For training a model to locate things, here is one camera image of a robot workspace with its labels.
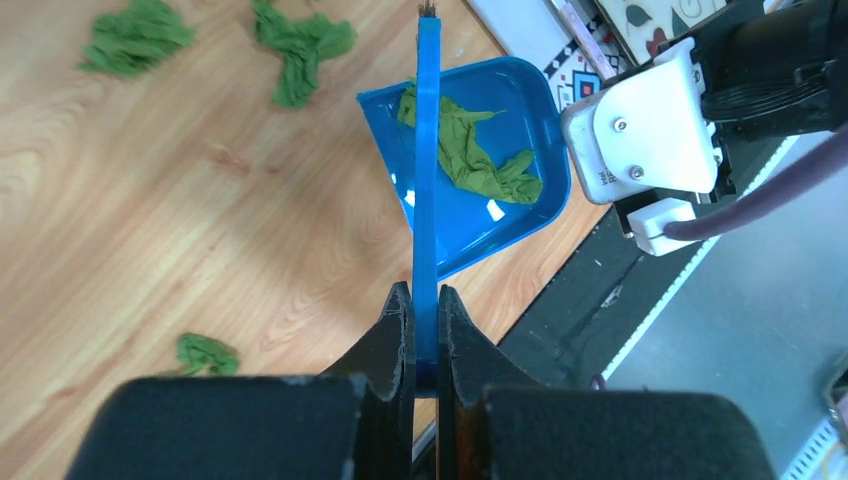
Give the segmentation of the blue dustpan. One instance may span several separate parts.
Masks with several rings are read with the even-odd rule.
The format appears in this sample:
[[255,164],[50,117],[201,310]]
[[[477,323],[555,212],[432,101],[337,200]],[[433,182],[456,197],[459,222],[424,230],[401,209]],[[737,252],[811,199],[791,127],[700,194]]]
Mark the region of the blue dustpan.
[[440,92],[472,112],[491,111],[479,123],[476,142],[503,166],[529,151],[527,173],[540,179],[533,204],[522,205],[462,190],[442,171],[434,182],[437,275],[444,280],[550,224],[571,190],[560,112],[547,77],[531,63],[499,57],[443,72]]

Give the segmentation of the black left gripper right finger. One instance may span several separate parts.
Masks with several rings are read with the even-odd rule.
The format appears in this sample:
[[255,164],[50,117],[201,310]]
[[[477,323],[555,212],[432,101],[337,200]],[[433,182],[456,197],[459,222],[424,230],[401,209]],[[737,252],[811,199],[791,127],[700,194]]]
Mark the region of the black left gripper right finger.
[[439,295],[441,479],[771,479],[760,436],[714,394],[591,391],[530,378]]

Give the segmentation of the blue hand brush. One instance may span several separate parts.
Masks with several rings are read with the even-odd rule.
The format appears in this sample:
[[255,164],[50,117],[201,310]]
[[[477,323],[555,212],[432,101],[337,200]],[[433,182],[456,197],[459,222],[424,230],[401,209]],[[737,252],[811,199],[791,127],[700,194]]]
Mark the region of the blue hand brush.
[[419,5],[415,99],[415,206],[413,221],[412,305],[415,314],[415,393],[436,396],[439,341],[435,232],[435,181],[442,23],[433,1]]

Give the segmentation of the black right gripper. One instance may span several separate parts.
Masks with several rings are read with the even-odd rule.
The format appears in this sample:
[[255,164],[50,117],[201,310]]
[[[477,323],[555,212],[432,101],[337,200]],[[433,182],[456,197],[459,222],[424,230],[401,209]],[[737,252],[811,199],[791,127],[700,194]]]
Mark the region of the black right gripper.
[[768,13],[729,1],[676,42],[691,39],[705,85],[701,108],[722,159],[710,199],[736,193],[730,148],[836,131],[847,121],[847,4],[798,1]]

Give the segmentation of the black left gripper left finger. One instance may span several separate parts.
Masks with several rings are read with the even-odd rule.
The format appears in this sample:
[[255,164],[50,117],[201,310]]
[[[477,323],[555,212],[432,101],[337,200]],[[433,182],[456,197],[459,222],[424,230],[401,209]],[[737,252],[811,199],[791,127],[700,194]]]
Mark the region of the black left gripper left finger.
[[71,479],[407,479],[415,353],[408,287],[318,375],[145,377],[102,404]]

